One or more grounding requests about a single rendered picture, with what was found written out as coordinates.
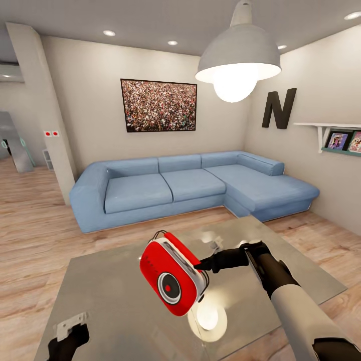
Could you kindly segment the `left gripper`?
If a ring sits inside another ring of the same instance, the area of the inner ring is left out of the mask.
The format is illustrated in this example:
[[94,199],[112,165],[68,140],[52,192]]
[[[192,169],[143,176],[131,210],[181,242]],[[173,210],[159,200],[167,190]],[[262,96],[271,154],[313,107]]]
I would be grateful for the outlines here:
[[87,326],[87,323],[81,325],[80,323],[72,328],[72,333],[68,338],[61,341],[57,339],[52,339],[48,344],[49,355],[52,356],[55,351],[59,349],[67,349],[71,352],[71,357],[74,356],[77,348],[81,345],[88,343],[90,340],[90,333]]

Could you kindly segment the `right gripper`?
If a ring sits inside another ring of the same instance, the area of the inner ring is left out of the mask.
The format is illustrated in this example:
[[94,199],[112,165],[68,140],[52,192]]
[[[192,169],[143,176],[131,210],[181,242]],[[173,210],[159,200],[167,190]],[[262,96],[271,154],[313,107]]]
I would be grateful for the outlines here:
[[223,250],[211,257],[205,258],[200,261],[200,264],[194,265],[195,269],[203,271],[212,270],[213,273],[218,273],[220,269],[236,267],[232,256],[232,249]]

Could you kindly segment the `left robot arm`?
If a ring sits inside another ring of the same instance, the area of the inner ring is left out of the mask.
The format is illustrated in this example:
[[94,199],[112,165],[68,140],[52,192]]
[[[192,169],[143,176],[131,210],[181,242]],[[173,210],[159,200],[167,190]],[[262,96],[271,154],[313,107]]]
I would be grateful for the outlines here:
[[50,358],[47,361],[71,361],[77,348],[90,340],[87,323],[81,325],[89,317],[90,312],[85,311],[57,325],[57,338],[48,344]]

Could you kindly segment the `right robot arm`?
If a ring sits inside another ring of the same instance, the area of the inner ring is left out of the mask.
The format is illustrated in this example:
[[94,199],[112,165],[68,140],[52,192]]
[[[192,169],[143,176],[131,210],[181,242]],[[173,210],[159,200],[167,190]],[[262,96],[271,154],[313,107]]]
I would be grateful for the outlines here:
[[214,254],[194,268],[218,273],[250,264],[274,305],[296,361],[361,361],[361,348],[311,299],[262,240],[227,250],[222,242],[217,237],[210,244],[216,249]]

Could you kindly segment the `radio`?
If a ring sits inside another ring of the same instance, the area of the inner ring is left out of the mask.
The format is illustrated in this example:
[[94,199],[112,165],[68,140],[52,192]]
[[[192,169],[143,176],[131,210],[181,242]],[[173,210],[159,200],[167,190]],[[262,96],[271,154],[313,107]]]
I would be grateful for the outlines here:
[[140,268],[166,307],[184,316],[204,298],[209,285],[205,272],[195,269],[200,260],[171,232],[152,238],[142,255]]

